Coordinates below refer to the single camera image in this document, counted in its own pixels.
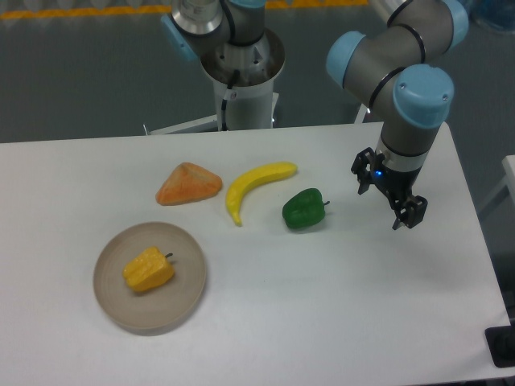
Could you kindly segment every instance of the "cable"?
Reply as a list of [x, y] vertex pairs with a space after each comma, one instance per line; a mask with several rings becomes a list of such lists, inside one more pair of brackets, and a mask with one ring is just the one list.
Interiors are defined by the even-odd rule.
[[[240, 70], [234, 70], [233, 72], [233, 76], [231, 76], [231, 80], [229, 81], [229, 83], [227, 84], [227, 89], [228, 90], [232, 90], [233, 89], [233, 86], [238, 82], [238, 80], [240, 79]], [[222, 107], [221, 107], [221, 112], [222, 112], [222, 128], [221, 128], [221, 131], [228, 131], [229, 129], [227, 128], [227, 122], [225, 121], [225, 110], [227, 109], [227, 96], [228, 96], [228, 92], [225, 93], [224, 95], [224, 99], [222, 101]]]
[[234, 39], [234, 35], [236, 34], [236, 25], [234, 24], [234, 18], [233, 14], [231, 13], [231, 10], [225, 3], [225, 0], [220, 0], [220, 5], [222, 6], [222, 10], [225, 13], [225, 17], [227, 18], [227, 22], [229, 23], [229, 30], [231, 34], [231, 38], [229, 39], [229, 42]]

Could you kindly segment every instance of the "beige plate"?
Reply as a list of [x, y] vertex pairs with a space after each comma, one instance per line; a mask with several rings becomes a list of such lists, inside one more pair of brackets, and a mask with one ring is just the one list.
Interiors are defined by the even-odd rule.
[[[160, 287], [135, 293], [125, 283], [126, 264], [150, 246], [163, 254], [175, 275]], [[115, 236], [98, 258], [93, 288], [101, 307], [116, 323], [140, 335], [162, 334], [178, 326], [195, 308], [206, 279], [204, 255], [195, 239], [166, 223], [144, 223]]]

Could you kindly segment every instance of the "yellow banana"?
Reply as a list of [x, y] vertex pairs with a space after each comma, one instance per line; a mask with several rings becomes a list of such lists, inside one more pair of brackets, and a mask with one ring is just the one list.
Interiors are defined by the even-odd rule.
[[240, 206], [245, 195], [265, 183], [287, 179], [295, 174], [297, 165], [291, 162], [274, 162], [256, 167], [239, 176], [231, 184], [225, 196], [225, 206], [234, 223], [241, 226]]

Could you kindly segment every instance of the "yellow bell pepper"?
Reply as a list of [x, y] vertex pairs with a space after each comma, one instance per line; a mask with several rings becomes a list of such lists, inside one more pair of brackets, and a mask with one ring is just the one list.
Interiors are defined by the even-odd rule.
[[126, 284], [136, 292], [159, 287], [174, 276], [174, 267], [157, 247], [145, 249], [123, 269]]

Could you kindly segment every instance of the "black cable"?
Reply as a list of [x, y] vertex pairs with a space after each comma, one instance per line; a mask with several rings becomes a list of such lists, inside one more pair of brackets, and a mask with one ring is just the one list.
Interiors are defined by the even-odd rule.
[[[233, 86], [238, 82], [239, 79], [240, 79], [240, 70], [234, 70], [233, 76], [231, 76], [231, 80], [227, 84], [227, 89], [232, 90]], [[224, 99], [222, 101], [222, 107], [221, 107], [221, 112], [222, 112], [222, 114], [221, 114], [222, 115], [222, 129], [221, 129], [221, 131], [229, 130], [227, 128], [227, 122], [225, 121], [225, 110], [226, 109], [227, 109], [227, 93], [225, 93], [225, 95], [224, 95]]]
[[404, 10], [409, 4], [411, 4], [413, 0], [407, 0], [403, 2], [389, 17], [388, 21], [386, 22], [386, 26], [389, 27], [395, 18]]
[[230, 34], [231, 34], [231, 37], [230, 37], [229, 41], [231, 41], [231, 40], [234, 39], [234, 35], [236, 34], [236, 25], [234, 24], [233, 14], [231, 13], [231, 10], [229, 9], [227, 4], [225, 3], [225, 0], [220, 0], [220, 5], [222, 6], [222, 10], [225, 13], [225, 17], [227, 18], [227, 22], [229, 23], [229, 31], [230, 31]]
[[422, 40], [422, 36], [415, 30], [412, 26], [408, 26], [407, 24], [396, 24], [396, 27], [402, 27], [408, 30], [413, 37], [417, 40], [418, 47], [420, 48], [420, 63], [426, 62], [426, 47], [424, 46], [424, 42]]
[[404, 69], [405, 69], [404, 67], [395, 68], [393, 71], [391, 71], [389, 74], [387, 74], [381, 80], [381, 82], [379, 82], [376, 89], [373, 90], [372, 96], [370, 97], [370, 101], [369, 101], [369, 105], [368, 105], [369, 109], [372, 110], [373, 103], [376, 101], [376, 98], [379, 95], [379, 92], [383, 89], [383, 87], [385, 87], [385, 84], [387, 84], [390, 81], [390, 79], [392, 79], [394, 76], [396, 76], [399, 72], [403, 71]]

